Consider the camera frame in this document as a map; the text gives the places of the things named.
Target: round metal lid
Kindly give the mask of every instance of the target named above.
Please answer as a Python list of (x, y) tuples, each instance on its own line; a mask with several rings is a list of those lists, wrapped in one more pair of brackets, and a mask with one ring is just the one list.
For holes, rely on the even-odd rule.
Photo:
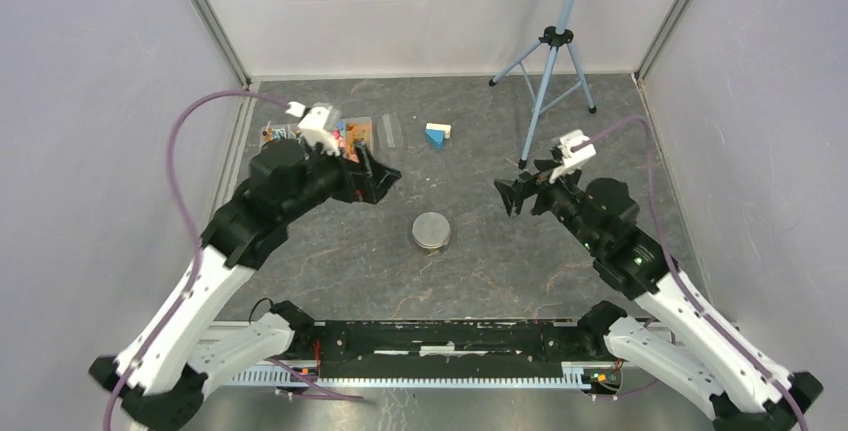
[(424, 213), (412, 223), (412, 237), (424, 249), (441, 248), (450, 239), (450, 224), (439, 213)]

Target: light blue tripod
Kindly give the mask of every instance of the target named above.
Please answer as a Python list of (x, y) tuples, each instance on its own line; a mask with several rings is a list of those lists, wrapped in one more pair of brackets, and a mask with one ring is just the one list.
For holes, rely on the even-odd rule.
[[(575, 47), (572, 41), (574, 40), (574, 33), (570, 30), (566, 29), (566, 25), (568, 24), (568, 16), (571, 14), (571, 8), (574, 6), (574, 0), (565, 0), (565, 3), (562, 5), (562, 11), (559, 15), (559, 22), (556, 27), (548, 26), (545, 28), (545, 32), (542, 37), (539, 38), (537, 43), (534, 43), (533, 46), (530, 46), (527, 51), (525, 51), (521, 56), (519, 56), (515, 61), (509, 64), (503, 71), (498, 73), (497, 76), (492, 78), (489, 81), (489, 86), (494, 86), (500, 81), (501, 78), (507, 75), (513, 68), (516, 66), (521, 67), (521, 73), (524, 75), (524, 81), (527, 83), (527, 88), (530, 89), (530, 97), (533, 98), (533, 117), (530, 120), (530, 129), (527, 131), (527, 139), (524, 141), (524, 150), (521, 152), (521, 158), (518, 160), (518, 167), (520, 169), (524, 169), (527, 166), (527, 155), (530, 153), (530, 144), (533, 143), (533, 134), (536, 132), (536, 123), (539, 121), (539, 116), (550, 109), (552, 106), (562, 101), (566, 96), (577, 90), (579, 87), (583, 87), (583, 92), (586, 94), (586, 101), (589, 104), (589, 112), (595, 113), (598, 111), (598, 108), (595, 106), (595, 101), (592, 99), (592, 94), (589, 92), (589, 83), (586, 81), (586, 75), (583, 74), (583, 66), (580, 64), (580, 56), (577, 54), (577, 48)], [(542, 73), (542, 82), (539, 84), (538, 92), (533, 91), (533, 85), (530, 84), (530, 78), (527, 76), (527, 70), (524, 68), (524, 59), (530, 55), (533, 51), (536, 50), (542, 44), (547, 44), (551, 47), (550, 53), (548, 54), (548, 62), (545, 65), (545, 72)], [(557, 53), (559, 52), (560, 46), (565, 44), (568, 48), (568, 54), (571, 55), (571, 61), (574, 63), (574, 69), (577, 71), (577, 84), (569, 88), (568, 91), (562, 93), (558, 98), (554, 99), (546, 106), (542, 106), (545, 100), (545, 93), (548, 90), (548, 83), (551, 80), (551, 73), (554, 70), (554, 63), (556, 63)]]

